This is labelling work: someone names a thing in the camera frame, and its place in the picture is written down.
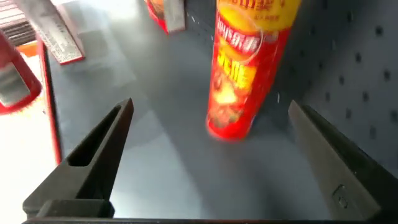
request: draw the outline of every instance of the red package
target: red package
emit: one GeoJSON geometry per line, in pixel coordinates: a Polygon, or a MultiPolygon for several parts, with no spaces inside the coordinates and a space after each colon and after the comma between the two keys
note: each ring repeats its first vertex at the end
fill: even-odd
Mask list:
{"type": "Polygon", "coordinates": [[[274,82],[300,0],[218,0],[206,125],[239,140],[274,82]]]}
{"type": "Polygon", "coordinates": [[[41,91],[42,85],[25,60],[0,32],[0,114],[22,109],[41,91]]]}

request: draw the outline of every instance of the perforated panel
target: perforated panel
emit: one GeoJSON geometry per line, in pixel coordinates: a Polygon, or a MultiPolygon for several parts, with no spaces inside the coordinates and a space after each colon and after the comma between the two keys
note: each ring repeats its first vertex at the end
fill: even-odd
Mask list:
{"type": "MultiPolygon", "coordinates": [[[[195,13],[192,2],[196,21],[214,18],[215,10],[195,13]]],[[[204,2],[200,9],[215,1],[204,2]]],[[[291,100],[309,104],[398,176],[396,9],[394,0],[303,0],[262,114],[289,129],[291,100]]],[[[199,26],[188,28],[206,42],[210,33],[199,26]]]]}

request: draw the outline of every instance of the potato chip canister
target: potato chip canister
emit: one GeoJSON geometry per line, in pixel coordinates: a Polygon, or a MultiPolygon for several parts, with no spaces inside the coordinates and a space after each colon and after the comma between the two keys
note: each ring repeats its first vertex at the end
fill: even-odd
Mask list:
{"type": "Polygon", "coordinates": [[[301,0],[217,0],[206,126],[240,140],[269,93],[301,0]]]}

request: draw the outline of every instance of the gray metal panel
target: gray metal panel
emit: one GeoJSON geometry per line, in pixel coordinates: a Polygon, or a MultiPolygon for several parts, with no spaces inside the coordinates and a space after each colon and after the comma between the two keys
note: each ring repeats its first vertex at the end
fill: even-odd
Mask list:
{"type": "MultiPolygon", "coordinates": [[[[188,33],[210,49],[214,0],[203,2],[187,0],[193,20],[206,21],[188,20],[188,33]]],[[[398,177],[397,7],[394,0],[303,0],[263,112],[289,129],[291,100],[309,104],[398,177]]]]}
{"type": "Polygon", "coordinates": [[[65,5],[86,60],[61,67],[52,58],[51,69],[65,153],[115,103],[134,102],[116,217],[330,218],[305,157],[270,116],[241,143],[206,133],[211,57],[201,43],[166,36],[144,1],[98,3],[65,5]]]}

